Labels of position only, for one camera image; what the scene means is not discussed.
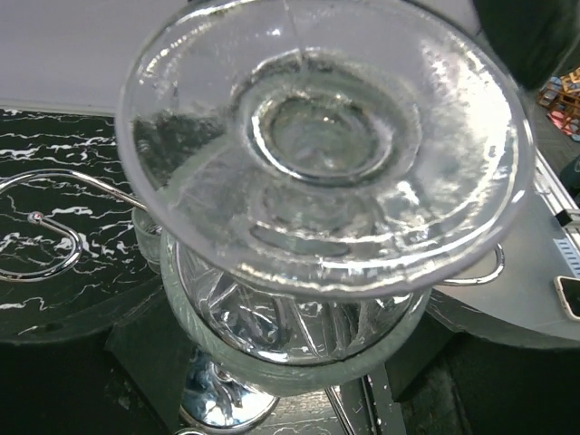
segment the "metal hook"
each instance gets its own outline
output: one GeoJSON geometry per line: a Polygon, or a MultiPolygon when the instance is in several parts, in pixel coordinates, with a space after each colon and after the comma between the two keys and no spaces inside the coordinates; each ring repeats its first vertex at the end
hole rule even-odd
{"type": "MultiPolygon", "coordinates": [[[[118,190],[114,186],[104,183],[99,179],[72,169],[38,169],[14,175],[13,177],[9,177],[8,179],[0,182],[0,195],[4,194],[8,189],[13,188],[14,186],[18,186],[19,184],[38,179],[51,178],[76,179],[78,181],[82,181],[83,183],[89,186],[93,186],[94,188],[97,188],[111,195],[112,197],[115,197],[116,199],[120,199],[136,208],[147,211],[147,208],[135,197],[127,195],[125,192],[118,190]]],[[[69,252],[69,255],[66,256],[66,258],[56,266],[52,266],[38,272],[16,273],[0,269],[0,281],[5,281],[8,283],[34,283],[43,281],[44,279],[58,276],[71,269],[78,263],[79,259],[81,258],[82,240],[81,236],[79,236],[79,233],[77,233],[75,230],[65,225],[59,224],[58,222],[48,217],[45,217],[39,211],[30,213],[28,215],[28,222],[50,229],[51,231],[60,234],[61,236],[67,237],[71,242],[71,251],[69,252]]]]}
{"type": "Polygon", "coordinates": [[[484,285],[495,281],[503,273],[506,268],[506,253],[504,252],[503,246],[497,244],[494,248],[496,254],[496,267],[493,272],[485,276],[479,276],[475,278],[454,278],[446,279],[440,285],[448,287],[470,287],[473,285],[484,285]]]}

